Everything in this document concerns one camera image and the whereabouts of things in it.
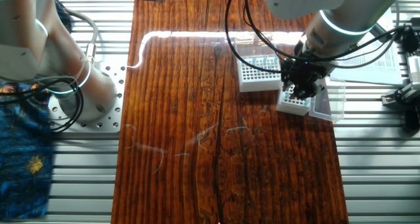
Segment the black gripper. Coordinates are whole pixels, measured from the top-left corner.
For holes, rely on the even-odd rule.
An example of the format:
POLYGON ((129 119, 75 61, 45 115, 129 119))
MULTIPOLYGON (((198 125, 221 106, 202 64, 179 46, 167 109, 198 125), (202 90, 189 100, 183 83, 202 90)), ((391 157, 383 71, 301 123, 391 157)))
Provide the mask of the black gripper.
POLYGON ((280 66, 282 91, 293 93, 296 99, 315 97, 321 91, 321 85, 315 81, 324 78, 328 73, 328 69, 323 66, 292 58, 281 61, 280 66))

